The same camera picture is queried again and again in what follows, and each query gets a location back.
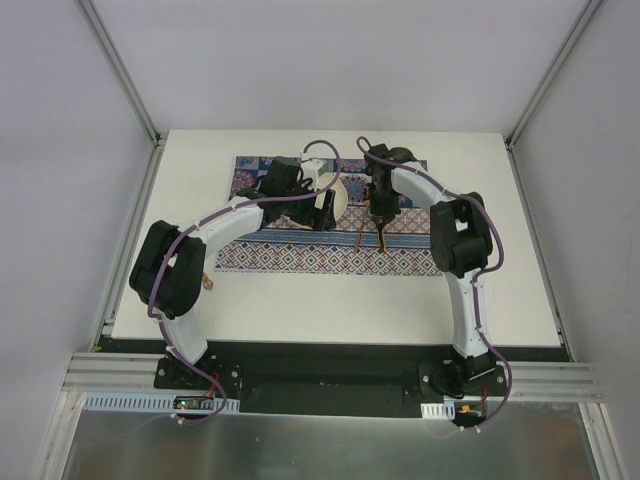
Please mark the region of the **metal cup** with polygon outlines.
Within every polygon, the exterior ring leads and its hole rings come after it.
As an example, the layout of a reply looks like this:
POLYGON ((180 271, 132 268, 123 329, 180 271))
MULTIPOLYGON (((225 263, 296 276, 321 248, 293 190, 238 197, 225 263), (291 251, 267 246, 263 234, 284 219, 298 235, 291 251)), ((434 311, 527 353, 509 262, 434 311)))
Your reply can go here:
POLYGON ((389 159, 395 163, 404 164, 416 160, 414 154, 404 147, 393 147, 389 150, 389 159))

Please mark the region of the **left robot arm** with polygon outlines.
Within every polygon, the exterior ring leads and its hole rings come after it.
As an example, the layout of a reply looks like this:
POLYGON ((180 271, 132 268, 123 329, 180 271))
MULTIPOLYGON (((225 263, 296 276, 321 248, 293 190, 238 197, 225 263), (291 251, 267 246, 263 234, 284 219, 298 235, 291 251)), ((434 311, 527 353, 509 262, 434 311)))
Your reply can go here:
POLYGON ((202 388, 211 377, 212 367, 202 358, 207 340, 197 308, 207 259, 281 217, 313 231, 333 229, 335 183, 325 160, 278 156, 254 184, 204 219, 191 225, 159 220, 150 226, 129 285, 160 325, 169 352, 181 359, 176 375, 188 388, 202 388))

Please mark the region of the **copper spoon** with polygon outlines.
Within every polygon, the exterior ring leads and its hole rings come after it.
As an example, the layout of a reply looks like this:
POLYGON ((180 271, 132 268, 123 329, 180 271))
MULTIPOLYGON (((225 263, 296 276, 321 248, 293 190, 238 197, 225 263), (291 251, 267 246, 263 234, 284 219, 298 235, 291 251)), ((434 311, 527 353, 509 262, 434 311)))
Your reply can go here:
POLYGON ((364 227, 366 225, 366 217, 362 219, 359 230, 358 230, 358 236, 356 239, 356 243, 354 245, 354 253, 358 253, 360 250, 360 245, 361 245, 361 241, 362 241, 362 236, 363 236, 363 231, 364 231, 364 227))

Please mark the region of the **gold fork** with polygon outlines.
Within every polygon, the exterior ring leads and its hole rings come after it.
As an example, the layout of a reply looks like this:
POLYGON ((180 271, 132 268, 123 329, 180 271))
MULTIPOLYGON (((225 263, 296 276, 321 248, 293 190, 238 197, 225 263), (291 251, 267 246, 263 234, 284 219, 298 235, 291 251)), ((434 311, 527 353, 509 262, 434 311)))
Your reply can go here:
POLYGON ((213 289, 214 283, 206 274, 202 275, 202 286, 207 291, 211 291, 213 289))

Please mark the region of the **patterned cloth placemat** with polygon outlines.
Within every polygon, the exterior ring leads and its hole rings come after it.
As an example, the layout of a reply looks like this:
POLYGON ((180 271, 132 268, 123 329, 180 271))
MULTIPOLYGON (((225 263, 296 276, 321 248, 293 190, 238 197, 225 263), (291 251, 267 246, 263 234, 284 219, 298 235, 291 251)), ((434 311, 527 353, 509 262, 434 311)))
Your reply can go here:
POLYGON ((349 201, 346 212, 329 231, 315 232, 286 217, 225 246, 215 269, 239 273, 301 273, 369 276, 439 276, 430 253, 429 216, 401 196, 401 213, 384 227, 386 252, 378 251, 376 226, 364 202, 370 177, 365 161, 343 162, 341 181, 349 201), (363 218, 360 250, 354 245, 363 218))

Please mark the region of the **cream plate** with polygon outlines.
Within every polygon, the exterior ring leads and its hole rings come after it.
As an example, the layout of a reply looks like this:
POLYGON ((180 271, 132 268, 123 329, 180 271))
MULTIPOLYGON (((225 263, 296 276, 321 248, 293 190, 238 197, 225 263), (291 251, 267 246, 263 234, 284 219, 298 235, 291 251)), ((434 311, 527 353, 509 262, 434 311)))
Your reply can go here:
POLYGON ((338 179, 332 186, 334 192, 334 218, 339 221, 346 212, 349 196, 345 185, 338 179))

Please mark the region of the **gold knife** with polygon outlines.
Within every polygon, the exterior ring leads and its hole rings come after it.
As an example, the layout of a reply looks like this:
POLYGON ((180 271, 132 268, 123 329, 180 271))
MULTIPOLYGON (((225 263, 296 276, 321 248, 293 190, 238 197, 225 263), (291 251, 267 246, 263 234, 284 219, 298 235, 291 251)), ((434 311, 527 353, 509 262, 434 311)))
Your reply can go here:
POLYGON ((378 239, 378 251, 380 253, 385 253, 386 252, 386 241, 385 241, 385 237, 384 237, 384 227, 385 227, 385 224, 384 224, 383 221, 378 222, 377 225, 376 225, 377 239, 378 239))

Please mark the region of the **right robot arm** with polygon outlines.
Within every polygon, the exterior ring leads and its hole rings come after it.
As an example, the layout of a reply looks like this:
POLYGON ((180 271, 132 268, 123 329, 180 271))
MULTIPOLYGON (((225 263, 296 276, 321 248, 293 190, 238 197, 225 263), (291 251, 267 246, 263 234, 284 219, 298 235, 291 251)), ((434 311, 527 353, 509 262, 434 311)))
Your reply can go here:
POLYGON ((370 215, 379 236, 400 214, 401 197, 429 215, 431 257, 445 274, 454 320, 450 382, 457 392, 473 394, 497 359, 485 328, 483 276, 504 261, 504 247, 484 201, 475 192, 447 189, 406 148, 371 145, 364 137, 356 145, 371 178, 370 215))

